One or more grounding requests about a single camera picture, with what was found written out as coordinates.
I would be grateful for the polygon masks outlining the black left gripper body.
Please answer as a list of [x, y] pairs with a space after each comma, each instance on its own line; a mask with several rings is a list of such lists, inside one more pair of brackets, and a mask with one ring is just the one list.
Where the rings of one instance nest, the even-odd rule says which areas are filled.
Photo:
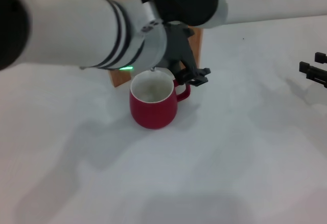
[[167, 47], [157, 68], [168, 69], [177, 78], [195, 78], [198, 70], [189, 38], [194, 30], [185, 24], [165, 24]]

